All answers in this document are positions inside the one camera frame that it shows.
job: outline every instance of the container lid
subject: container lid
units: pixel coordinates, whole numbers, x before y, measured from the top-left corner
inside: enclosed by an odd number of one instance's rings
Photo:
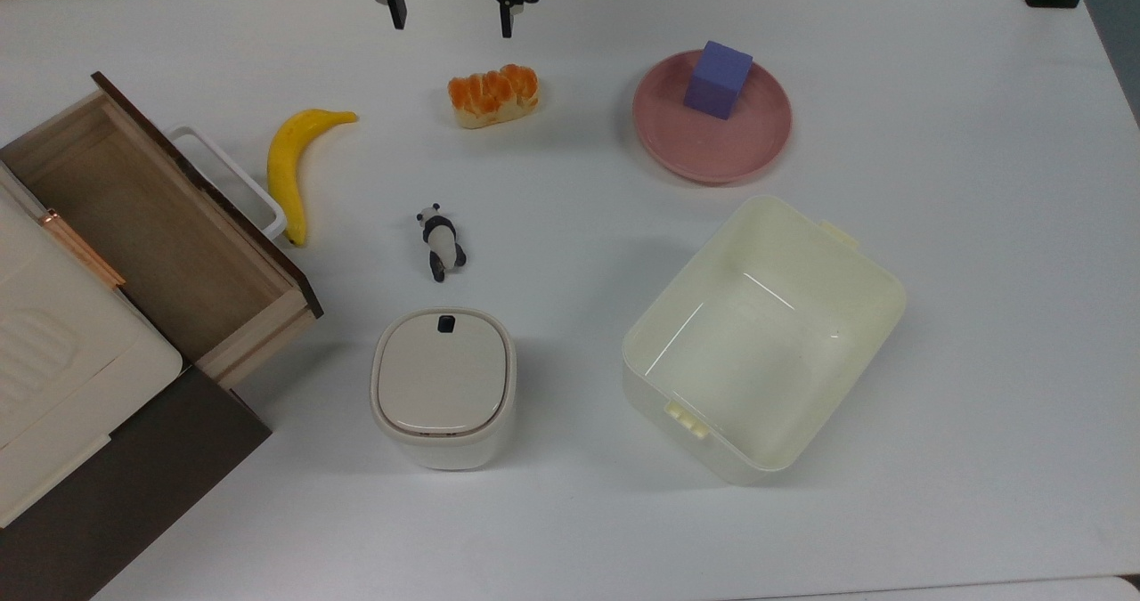
[[[491,323],[461,311],[420,314],[384,343],[376,401],[398,430],[456,436],[495,417],[506,381],[506,344]]]

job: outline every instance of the toy banana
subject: toy banana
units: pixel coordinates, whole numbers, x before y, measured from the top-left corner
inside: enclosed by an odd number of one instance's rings
[[[309,143],[331,128],[356,121],[357,115],[352,112],[306,109],[285,121],[269,145],[269,195],[285,212],[285,237],[298,247],[303,247],[306,239],[304,206],[296,184],[301,154]]]

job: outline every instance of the plastic storage box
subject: plastic storage box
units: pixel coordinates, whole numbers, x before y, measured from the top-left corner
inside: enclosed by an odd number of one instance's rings
[[[731,484],[787,468],[906,304],[856,247],[779,198],[747,201],[626,334],[626,398]]]

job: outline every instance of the bread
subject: bread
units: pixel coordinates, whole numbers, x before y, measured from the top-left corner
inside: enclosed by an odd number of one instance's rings
[[[534,112],[538,106],[538,76],[530,67],[506,65],[497,72],[451,79],[447,92],[459,127],[479,129]]]

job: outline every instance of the white table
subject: white table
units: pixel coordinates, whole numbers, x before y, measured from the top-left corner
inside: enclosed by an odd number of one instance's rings
[[[101,70],[160,127],[260,173],[306,107],[326,317],[241,393],[276,433],[100,598],[733,599],[1140,571],[1140,133],[1083,8],[1021,0],[0,2],[0,141]],[[629,106],[708,39],[788,90],[765,176],[653,163]],[[507,62],[546,101],[465,132],[443,87]],[[620,340],[744,198],[862,242],[906,314],[801,458],[725,486],[629,407]],[[437,285],[415,213],[471,258]],[[487,470],[412,466],[372,421],[378,334],[483,309],[519,348],[520,425]]]
[[[793,599],[796,601],[1135,601],[1140,599],[1140,592],[1124,579],[1105,577],[853,592]]]

